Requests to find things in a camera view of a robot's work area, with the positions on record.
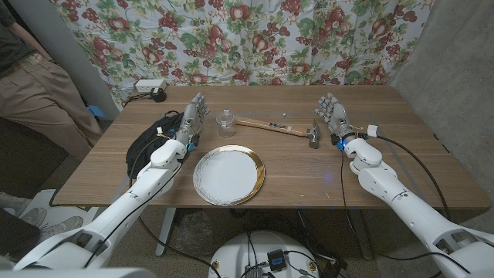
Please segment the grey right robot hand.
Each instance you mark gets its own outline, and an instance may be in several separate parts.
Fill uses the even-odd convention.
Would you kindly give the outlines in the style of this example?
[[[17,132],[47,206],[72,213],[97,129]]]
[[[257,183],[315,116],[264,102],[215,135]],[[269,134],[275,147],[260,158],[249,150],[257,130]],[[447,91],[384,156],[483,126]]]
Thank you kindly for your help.
[[[346,145],[356,138],[344,106],[333,94],[328,93],[325,97],[321,97],[318,100],[318,104],[319,107],[316,108],[316,114],[327,125],[332,136],[332,142],[340,142],[342,145]]]

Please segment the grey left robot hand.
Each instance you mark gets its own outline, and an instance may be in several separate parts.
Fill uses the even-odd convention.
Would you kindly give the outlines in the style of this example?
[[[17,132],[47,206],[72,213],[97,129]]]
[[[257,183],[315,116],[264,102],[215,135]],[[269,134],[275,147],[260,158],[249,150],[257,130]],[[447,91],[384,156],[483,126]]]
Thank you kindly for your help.
[[[208,113],[205,97],[198,93],[184,110],[176,140],[183,145],[196,143]]]

